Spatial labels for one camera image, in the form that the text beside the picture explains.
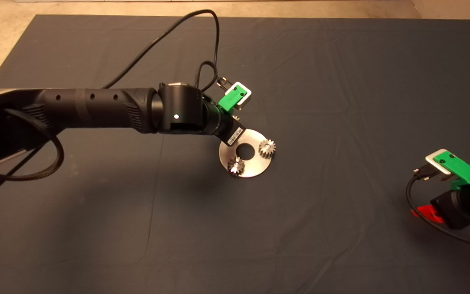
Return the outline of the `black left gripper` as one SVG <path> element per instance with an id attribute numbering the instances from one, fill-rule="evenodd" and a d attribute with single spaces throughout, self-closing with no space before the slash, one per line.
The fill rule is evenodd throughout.
<path id="1" fill-rule="evenodd" d="M 227 146 L 231 147 L 242 136 L 246 127 L 233 118 L 230 112 L 222 109 L 216 102 L 210 100 L 210 135 L 216 136 Z"/>

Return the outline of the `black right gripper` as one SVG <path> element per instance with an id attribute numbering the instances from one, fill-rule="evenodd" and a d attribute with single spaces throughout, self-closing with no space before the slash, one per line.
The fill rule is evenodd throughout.
<path id="1" fill-rule="evenodd" d="M 411 209 L 412 215 L 433 225 L 464 229 L 470 225 L 470 184 L 462 185 L 431 199 L 431 205 Z"/>

